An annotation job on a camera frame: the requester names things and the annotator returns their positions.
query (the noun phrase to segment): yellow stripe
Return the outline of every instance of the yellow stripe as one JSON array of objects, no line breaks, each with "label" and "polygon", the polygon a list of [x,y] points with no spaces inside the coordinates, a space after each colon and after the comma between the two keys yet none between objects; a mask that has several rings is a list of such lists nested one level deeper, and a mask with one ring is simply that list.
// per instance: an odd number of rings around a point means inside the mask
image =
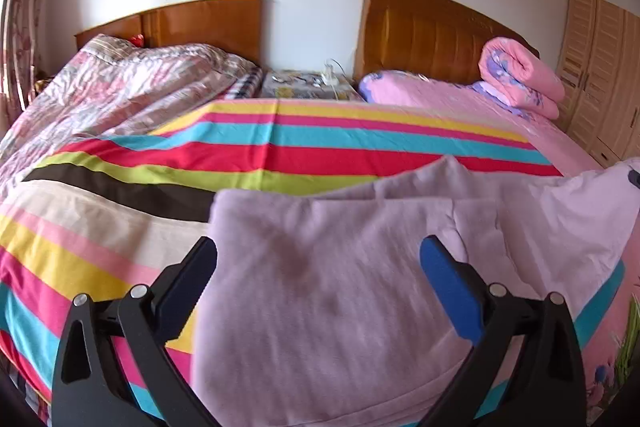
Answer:
[{"label": "yellow stripe", "polygon": [[326,190],[350,187],[367,183],[376,176],[311,176],[308,174],[285,174],[257,169],[251,172],[187,171],[162,165],[138,165],[121,167],[86,152],[62,152],[43,160],[38,168],[48,165],[72,164],[93,172],[103,172],[124,183],[144,185],[172,184],[201,188],[216,192],[222,188],[245,188],[266,190],[283,194],[318,194]]},{"label": "yellow stripe", "polygon": [[[71,300],[89,293],[94,301],[121,298],[130,284],[44,239],[7,216],[0,216],[0,246],[38,279]],[[194,314],[182,334],[167,346],[191,352]]]},{"label": "yellow stripe", "polygon": [[492,136],[513,140],[516,142],[528,143],[529,141],[520,134],[488,127],[485,125],[464,123],[455,120],[445,120],[442,118],[431,118],[412,114],[401,109],[380,110],[379,106],[369,108],[366,104],[336,104],[332,102],[324,103],[303,103],[281,100],[269,100],[268,102],[253,102],[242,100],[236,103],[212,102],[194,113],[189,113],[174,120],[161,128],[153,131],[153,134],[163,134],[183,129],[195,123],[206,114],[282,114],[293,116],[315,116],[324,118],[346,118],[348,120],[372,120],[389,123],[404,123],[424,127],[435,127],[440,129],[455,130],[479,134],[481,136]]}]

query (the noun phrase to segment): black stripe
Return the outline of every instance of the black stripe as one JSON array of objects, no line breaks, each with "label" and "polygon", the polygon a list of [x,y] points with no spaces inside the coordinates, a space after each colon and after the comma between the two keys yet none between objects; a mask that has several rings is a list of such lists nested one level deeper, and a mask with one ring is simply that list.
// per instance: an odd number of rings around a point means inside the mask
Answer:
[{"label": "black stripe", "polygon": [[215,192],[181,185],[124,183],[104,172],[73,164],[34,169],[25,178],[25,181],[31,180],[62,182],[152,216],[200,223],[209,220],[209,209],[216,195]]}]

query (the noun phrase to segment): curtain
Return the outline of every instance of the curtain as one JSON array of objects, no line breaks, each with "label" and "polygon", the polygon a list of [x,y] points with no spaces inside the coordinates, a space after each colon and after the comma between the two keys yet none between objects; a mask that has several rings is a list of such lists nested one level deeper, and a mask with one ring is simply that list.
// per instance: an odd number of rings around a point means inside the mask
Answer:
[{"label": "curtain", "polygon": [[41,0],[0,0],[0,137],[35,97]]}]

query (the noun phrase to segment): striped blanket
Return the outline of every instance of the striped blanket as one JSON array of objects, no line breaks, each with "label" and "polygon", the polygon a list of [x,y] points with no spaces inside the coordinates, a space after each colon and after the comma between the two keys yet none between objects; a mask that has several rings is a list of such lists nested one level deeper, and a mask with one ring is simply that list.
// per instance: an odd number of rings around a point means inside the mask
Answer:
[{"label": "striped blanket", "polygon": [[[71,299],[119,298],[179,263],[217,190],[315,194],[446,154],[471,170],[559,175],[517,134],[354,103],[214,102],[147,135],[70,143],[0,205],[0,349],[50,400]],[[167,346],[187,380],[193,319]],[[158,413],[126,344],[115,347],[141,406]]]}]

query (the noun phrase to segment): headboard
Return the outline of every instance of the headboard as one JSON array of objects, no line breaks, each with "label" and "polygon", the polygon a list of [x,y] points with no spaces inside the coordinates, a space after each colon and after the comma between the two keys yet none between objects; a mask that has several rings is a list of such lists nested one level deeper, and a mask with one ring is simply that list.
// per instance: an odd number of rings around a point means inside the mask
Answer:
[{"label": "headboard", "polygon": [[142,34],[147,48],[210,44],[259,64],[262,0],[200,0],[147,10],[78,33],[78,49],[100,33],[122,39]]},{"label": "headboard", "polygon": [[508,37],[540,54],[513,30],[452,0],[364,0],[354,78],[380,70],[471,84],[485,42]]}]

